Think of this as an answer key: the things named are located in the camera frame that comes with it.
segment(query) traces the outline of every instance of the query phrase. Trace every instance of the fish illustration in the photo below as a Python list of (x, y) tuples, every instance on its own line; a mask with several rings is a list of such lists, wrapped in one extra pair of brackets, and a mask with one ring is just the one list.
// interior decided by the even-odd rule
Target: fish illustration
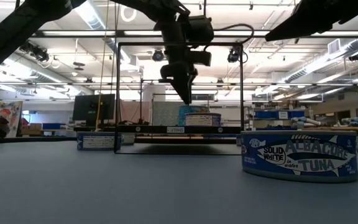
[(301, 172), (334, 172), (356, 155), (337, 145), (337, 136), (322, 141), (310, 136), (292, 136), (286, 143), (258, 149), (258, 156), (265, 161), (286, 169), (295, 175)]
[(251, 145), (251, 147), (265, 146), (266, 145), (266, 140), (261, 142), (258, 139), (251, 139), (249, 141), (249, 144)]

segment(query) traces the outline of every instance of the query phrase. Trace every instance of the blue box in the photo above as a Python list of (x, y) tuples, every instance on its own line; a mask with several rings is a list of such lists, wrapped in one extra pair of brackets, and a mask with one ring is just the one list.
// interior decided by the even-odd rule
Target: blue box
[[(111, 151), (114, 150), (116, 133), (109, 132), (77, 132), (77, 150), (84, 151)], [(117, 150), (121, 148), (121, 134), (118, 134)]]
[(274, 111), (255, 111), (255, 118), (259, 119), (272, 119), (276, 118)]
[(358, 179), (352, 131), (243, 131), (242, 169), (255, 175), (304, 182)]
[(288, 112), (288, 118), (302, 118), (305, 116), (304, 111), (289, 111)]
[(60, 126), (64, 125), (62, 123), (43, 123), (42, 129), (43, 130), (54, 130), (54, 129), (60, 129)]

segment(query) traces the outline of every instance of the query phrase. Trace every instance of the spotlight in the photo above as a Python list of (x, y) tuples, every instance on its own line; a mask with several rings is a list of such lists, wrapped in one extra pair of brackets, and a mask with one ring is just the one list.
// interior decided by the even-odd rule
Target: spotlight
[(351, 62), (358, 61), (358, 54), (357, 54), (357, 55), (350, 56), (350, 57), (349, 57), (349, 60), (350, 60)]
[(240, 59), (240, 50), (239, 48), (233, 47), (230, 49), (229, 56), (227, 56), (227, 61), (229, 63), (238, 62)]
[(161, 62), (162, 60), (164, 60), (164, 53), (161, 49), (155, 49), (152, 58), (154, 62)]
[(47, 49), (41, 49), (40, 47), (36, 46), (32, 50), (31, 56), (35, 57), (39, 62), (48, 62), (49, 61), (49, 54)]
[(223, 79), (218, 78), (218, 80), (217, 80), (216, 83), (224, 83), (224, 82), (223, 82)]

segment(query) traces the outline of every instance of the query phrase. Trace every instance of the shelf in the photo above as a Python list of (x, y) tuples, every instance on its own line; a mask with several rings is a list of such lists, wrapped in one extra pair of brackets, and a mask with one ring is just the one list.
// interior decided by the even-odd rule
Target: shelf
[(120, 133), (149, 133), (149, 134), (240, 134), (240, 127), (204, 127), (204, 126), (143, 126), (120, 125)]

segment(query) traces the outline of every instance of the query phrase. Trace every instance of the cardboard box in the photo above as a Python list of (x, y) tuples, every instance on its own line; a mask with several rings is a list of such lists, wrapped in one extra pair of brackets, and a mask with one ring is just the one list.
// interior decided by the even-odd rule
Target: cardboard box
[(41, 136), (42, 132), (40, 130), (22, 130), (21, 131), (23, 136)]
[(30, 124), (30, 130), (41, 130), (42, 124), (40, 123), (31, 123)]

